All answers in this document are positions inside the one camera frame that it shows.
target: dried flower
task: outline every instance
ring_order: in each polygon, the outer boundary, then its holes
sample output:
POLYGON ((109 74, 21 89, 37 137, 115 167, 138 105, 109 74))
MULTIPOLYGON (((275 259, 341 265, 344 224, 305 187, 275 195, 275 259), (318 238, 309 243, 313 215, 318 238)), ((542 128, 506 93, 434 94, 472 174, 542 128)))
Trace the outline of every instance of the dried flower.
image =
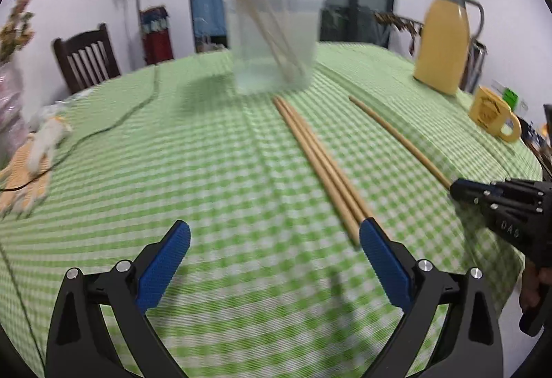
POLYGON ((0 64, 10 60, 12 54, 25 47, 34 37, 30 27, 32 12, 25 12, 30 0, 16 0, 8 21, 0 30, 0 64))

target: wire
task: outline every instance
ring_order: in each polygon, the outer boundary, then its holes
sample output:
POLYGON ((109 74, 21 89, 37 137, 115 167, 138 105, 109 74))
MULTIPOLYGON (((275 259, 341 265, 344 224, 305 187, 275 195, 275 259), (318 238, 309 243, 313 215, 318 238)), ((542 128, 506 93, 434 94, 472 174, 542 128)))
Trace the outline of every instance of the wire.
POLYGON ((89 138, 95 137, 96 135, 100 135, 101 133, 109 132, 112 129, 115 129, 116 127, 119 127, 121 124, 123 124, 126 120, 128 120, 134 113, 148 105, 151 101, 153 101, 157 95, 159 94, 159 66, 155 65, 154 67, 154 88, 151 92, 151 95, 148 96, 144 101, 138 103, 135 105, 132 109, 130 109, 127 113, 125 113, 122 117, 120 117, 117 121, 115 121, 111 126, 105 127, 103 129, 100 129, 96 132, 89 133, 88 135, 85 135, 81 139, 79 139, 73 146, 70 147, 70 149, 63 155, 62 158, 60 158, 58 161, 56 161, 51 167, 46 169, 45 171, 41 172, 36 177, 29 180, 27 183, 16 186, 15 188, 0 188, 0 192, 2 191, 19 191, 23 190, 26 186, 30 185, 31 183, 37 181, 42 176, 48 174, 48 172, 53 171, 56 169, 59 165, 61 165, 67 158, 77 149, 79 145, 87 141, 89 138))
POLYGON ((38 346, 37 337, 35 336, 34 331, 32 330, 32 325, 29 319, 29 314, 27 312, 27 307, 23 303, 23 296, 21 295, 21 291, 19 291, 19 286, 17 286, 16 276, 13 273, 12 266, 8 261, 8 256, 6 255, 6 252, 4 251, 4 247, 2 246, 2 244, 0 244, 0 253, 2 254, 2 258, 4 260, 4 263, 6 264, 6 268, 8 269, 9 276, 12 279, 13 287, 16 289, 16 294, 17 294, 17 298, 19 299, 19 303, 21 303, 21 309, 23 309, 23 315, 25 316, 25 320, 27 321, 27 326, 29 327, 29 332, 31 334, 32 341, 35 344, 35 349, 37 350, 38 356, 40 358, 40 362, 42 364, 42 371, 44 372, 44 375, 46 375, 46 365, 44 362, 45 355, 43 355, 42 351, 40 350, 40 347, 38 346))

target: printed design on mug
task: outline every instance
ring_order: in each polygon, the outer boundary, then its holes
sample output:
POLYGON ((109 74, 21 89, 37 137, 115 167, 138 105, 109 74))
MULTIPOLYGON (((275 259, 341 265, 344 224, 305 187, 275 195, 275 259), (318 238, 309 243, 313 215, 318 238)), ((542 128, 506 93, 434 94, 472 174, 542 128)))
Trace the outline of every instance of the printed design on mug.
POLYGON ((491 125, 500 115, 500 107, 494 99, 483 96, 481 98, 481 107, 479 108, 479 121, 485 127, 491 125))

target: chair backrest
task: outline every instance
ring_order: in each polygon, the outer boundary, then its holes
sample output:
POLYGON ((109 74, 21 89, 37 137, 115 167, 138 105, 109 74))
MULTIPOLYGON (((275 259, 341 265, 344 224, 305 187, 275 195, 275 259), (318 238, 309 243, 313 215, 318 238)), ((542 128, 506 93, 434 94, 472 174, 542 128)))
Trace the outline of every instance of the chair backrest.
POLYGON ((65 41, 56 38, 52 48, 71 93, 121 76, 105 23, 65 41))

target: green object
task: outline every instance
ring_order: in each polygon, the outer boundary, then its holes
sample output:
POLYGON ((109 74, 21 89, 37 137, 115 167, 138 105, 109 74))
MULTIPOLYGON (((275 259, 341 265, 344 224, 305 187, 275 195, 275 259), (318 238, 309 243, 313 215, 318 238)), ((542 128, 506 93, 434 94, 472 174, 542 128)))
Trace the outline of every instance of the green object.
MULTIPOLYGON (((448 192, 352 94, 393 124, 449 178, 542 178, 521 142, 506 145, 468 118, 471 97, 441 95, 413 65, 381 48, 322 44, 313 84, 285 98, 357 186, 387 235, 416 258, 483 270, 498 309, 522 268, 475 208, 448 192)), ((401 318, 362 251, 347 238, 324 189, 271 96, 238 96, 230 53, 159 66, 157 98, 122 126, 79 146, 54 171, 27 218, 0 221, 0 241, 46 350, 64 273, 109 270, 157 242, 177 219, 191 247, 158 308, 147 315, 190 377, 358 377, 401 318)), ((112 124, 151 93, 145 68, 97 87, 65 115, 78 139, 112 124)), ((37 353, 0 260, 0 320, 33 370, 37 353)), ((137 372, 110 309, 123 364, 137 372)), ((438 338, 445 308, 418 357, 438 338)))
POLYGON ((520 99, 518 95, 516 95, 512 90, 509 88, 504 89, 504 94, 502 95, 502 99, 507 102, 507 104, 510 106, 510 109, 512 109, 512 112, 515 111, 515 107, 517 106, 517 102, 520 99))

